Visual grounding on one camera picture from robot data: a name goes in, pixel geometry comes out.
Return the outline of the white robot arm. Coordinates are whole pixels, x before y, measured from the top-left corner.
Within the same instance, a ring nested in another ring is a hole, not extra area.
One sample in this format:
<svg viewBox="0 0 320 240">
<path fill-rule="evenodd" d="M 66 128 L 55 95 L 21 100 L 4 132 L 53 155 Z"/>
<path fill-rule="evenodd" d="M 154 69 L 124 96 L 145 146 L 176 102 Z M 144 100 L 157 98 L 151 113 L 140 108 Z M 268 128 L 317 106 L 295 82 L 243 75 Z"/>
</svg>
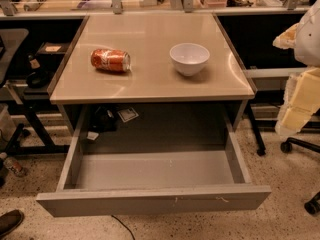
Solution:
<svg viewBox="0 0 320 240">
<path fill-rule="evenodd" d="M 300 74 L 291 74 L 284 92 L 284 104 L 275 130 L 290 136 L 301 131 L 320 109 L 320 8 L 314 4 L 301 20 L 277 36 L 273 45 L 293 49 L 298 62 L 307 66 Z"/>
</svg>

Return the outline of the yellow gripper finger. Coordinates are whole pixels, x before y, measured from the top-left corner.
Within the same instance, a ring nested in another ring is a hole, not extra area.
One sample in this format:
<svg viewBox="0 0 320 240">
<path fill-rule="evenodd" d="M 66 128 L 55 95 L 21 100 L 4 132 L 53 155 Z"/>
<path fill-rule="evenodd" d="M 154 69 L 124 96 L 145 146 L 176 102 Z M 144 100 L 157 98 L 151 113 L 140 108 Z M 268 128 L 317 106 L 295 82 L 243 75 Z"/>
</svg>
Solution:
<svg viewBox="0 0 320 240">
<path fill-rule="evenodd" d="M 294 49 L 296 46 L 296 32 L 298 24 L 294 24 L 277 36 L 273 41 L 273 46 L 280 49 Z"/>
<path fill-rule="evenodd" d="M 320 109 L 320 68 L 308 67 L 300 74 L 291 74 L 283 100 L 275 131 L 281 136 L 291 136 L 300 132 Z"/>
</svg>

